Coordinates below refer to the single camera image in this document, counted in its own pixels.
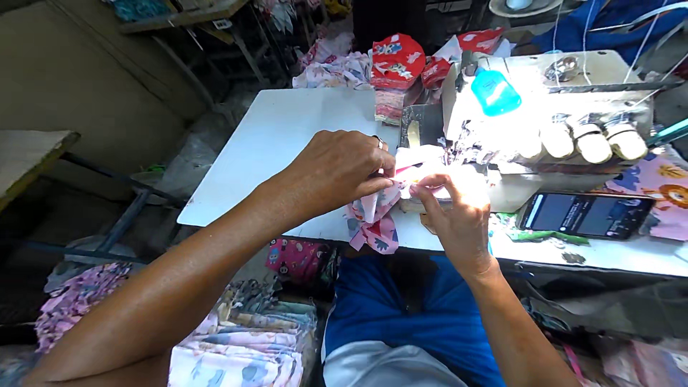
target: red fabric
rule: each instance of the red fabric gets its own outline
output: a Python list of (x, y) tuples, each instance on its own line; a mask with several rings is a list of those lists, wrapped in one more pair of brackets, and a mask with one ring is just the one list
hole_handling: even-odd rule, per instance
[(459, 46), (466, 51), (484, 52), (485, 54), (492, 54), (497, 48), (499, 39), (502, 37), (503, 27), (497, 27), (494, 30), (470, 31), (458, 36)]
[(426, 89), (438, 89), (442, 85), (442, 81), (447, 77), (451, 64), (446, 59), (437, 60), (434, 56), (430, 57), (430, 63), (425, 65), (423, 71), (420, 73), (420, 78), (423, 81), (423, 86)]
[(405, 90), (425, 66), (425, 53), (409, 35), (394, 34), (373, 43), (372, 61), (373, 86)]

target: pink cartoon fabric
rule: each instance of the pink cartoon fabric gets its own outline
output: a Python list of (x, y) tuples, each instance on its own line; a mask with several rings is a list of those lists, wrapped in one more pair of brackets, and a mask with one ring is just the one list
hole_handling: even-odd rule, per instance
[(644, 194), (657, 200), (640, 233), (688, 240), (688, 171), (666, 153), (648, 154), (605, 186), (613, 191)]
[(328, 250), (326, 244), (273, 239), (265, 266), (276, 271), (282, 279), (303, 284), (318, 272), (320, 258)]
[(367, 243), (381, 254), (392, 254), (399, 247), (389, 210), (399, 201), (406, 183), (391, 180), (394, 182), (391, 187), (358, 199), (346, 207), (347, 226), (352, 237), (349, 244), (356, 250)]

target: fabric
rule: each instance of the fabric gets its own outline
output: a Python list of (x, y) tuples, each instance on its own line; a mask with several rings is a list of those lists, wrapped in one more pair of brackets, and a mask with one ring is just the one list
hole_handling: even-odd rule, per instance
[(657, 200), (640, 233), (688, 240), (688, 170), (668, 154), (648, 154), (635, 167), (606, 182), (605, 187), (625, 194), (648, 195)]
[[(669, 0), (666, 1), (666, 5), (676, 2), (678, 2), (678, 0)], [(642, 14), (661, 7), (663, 4), (664, 0), (585, 1), (575, 11), (559, 20), (555, 45), (552, 44), (554, 28), (533, 38), (533, 43), (536, 44), (542, 52), (554, 49), (563, 52), (583, 51), (583, 31), (585, 30), (585, 23), (588, 20), (588, 15), (590, 15), (588, 29), (607, 27), (629, 23)], [(647, 42), (643, 46), (643, 52), (651, 48), (662, 38), (662, 36), (667, 34), (679, 23), (682, 23), (686, 16), (688, 16), (688, 10), (685, 8), (672, 10), (660, 16), (652, 28), (652, 33), (647, 39)], [(589, 32), (585, 36), (585, 48), (593, 51), (616, 50), (626, 63), (631, 64), (636, 57), (645, 35), (647, 35), (649, 31), (652, 19), (653, 18), (650, 18), (649, 21), (641, 27), (625, 34), (614, 33), (614, 31)]]
[(292, 79), (294, 89), (317, 87), (350, 87), (370, 90), (370, 58), (360, 52), (338, 56), (331, 63), (312, 62)]
[(115, 14), (129, 23), (162, 16), (170, 13), (170, 9), (159, 0), (105, 0), (115, 8)]
[(494, 30), (466, 32), (458, 36), (459, 45), (464, 51), (492, 54), (499, 45), (499, 39), (502, 37), (503, 31), (503, 27), (497, 27)]
[(50, 293), (36, 321), (39, 353), (48, 353), (65, 332), (126, 279), (131, 264), (117, 262), (88, 269)]
[(392, 181), (391, 187), (347, 205), (347, 226), (352, 237), (350, 244), (357, 251), (366, 243), (381, 254), (392, 254), (399, 247), (394, 221), (388, 213), (401, 197), (406, 183)]
[(301, 69), (305, 70), (311, 63), (332, 63), (340, 56), (351, 51), (354, 34), (342, 32), (333, 39), (320, 38), (313, 43), (308, 52), (299, 58)]
[(425, 292), (424, 311), (413, 315), (406, 313), (384, 259), (342, 259), (325, 326), (325, 367), (338, 348), (373, 340), (422, 348), (466, 383), (504, 386), (471, 290), (447, 257), (431, 257), (438, 270)]
[(315, 361), (315, 307), (278, 302), (273, 284), (229, 284), (172, 349), (168, 386), (301, 385)]
[(442, 86), (442, 81), (447, 77), (451, 64), (461, 60), (463, 50), (459, 46), (456, 35), (452, 37), (430, 57), (420, 73), (423, 86), (428, 90), (436, 90)]
[(374, 42), (370, 83), (375, 87), (375, 119), (401, 125), (401, 111), (418, 99), (422, 85), (416, 79), (425, 66), (425, 54), (410, 36), (394, 34)]
[(417, 346), (353, 342), (334, 351), (323, 369), (327, 387), (466, 387), (444, 364)]
[(327, 257), (329, 250), (321, 243), (273, 239), (265, 266), (276, 271), (283, 280), (303, 284), (318, 273), (320, 258)]

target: smartphone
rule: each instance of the smartphone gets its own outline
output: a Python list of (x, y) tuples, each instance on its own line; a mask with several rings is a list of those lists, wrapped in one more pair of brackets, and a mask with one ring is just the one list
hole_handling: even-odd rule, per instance
[(540, 192), (519, 210), (521, 230), (626, 240), (645, 221), (655, 200), (613, 193)]

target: metal frame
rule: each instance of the metal frame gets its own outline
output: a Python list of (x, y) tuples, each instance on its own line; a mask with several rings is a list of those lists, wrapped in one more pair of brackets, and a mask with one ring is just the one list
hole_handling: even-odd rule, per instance
[(124, 235), (124, 233), (129, 229), (133, 220), (141, 212), (143, 207), (146, 205), (146, 201), (151, 195), (157, 195), (161, 198), (167, 199), (169, 203), (176, 207), (182, 208), (186, 205), (186, 201), (172, 196), (166, 192), (155, 189), (149, 185), (138, 182), (126, 175), (120, 174), (109, 169), (99, 167), (98, 165), (92, 164), (88, 160), (81, 158), (75, 154), (65, 152), (61, 159), (68, 161), (72, 164), (78, 165), (80, 167), (89, 169), (98, 174), (113, 178), (125, 182), (131, 186), (137, 187), (142, 191), (134, 198), (134, 200), (129, 204), (127, 209), (122, 213), (122, 215), (117, 219), (112, 228), (105, 234), (105, 239), (100, 243), (100, 246), (95, 251), (88, 251), (82, 249), (76, 249), (71, 247), (66, 247), (59, 244), (39, 242), (35, 240), (18, 240), (18, 239), (6, 239), (0, 240), (0, 243), (14, 244), (19, 246), (28, 247), (30, 249), (36, 249), (41, 251), (47, 251), (50, 253), (60, 253), (60, 254), (70, 254), (70, 255), (83, 255), (87, 257), (104, 258), (108, 260), (119, 260), (124, 262), (137, 262), (147, 264), (150, 260), (143, 260), (141, 258), (133, 258), (127, 255), (118, 255), (110, 253), (110, 249), (117, 243), (119, 239)]

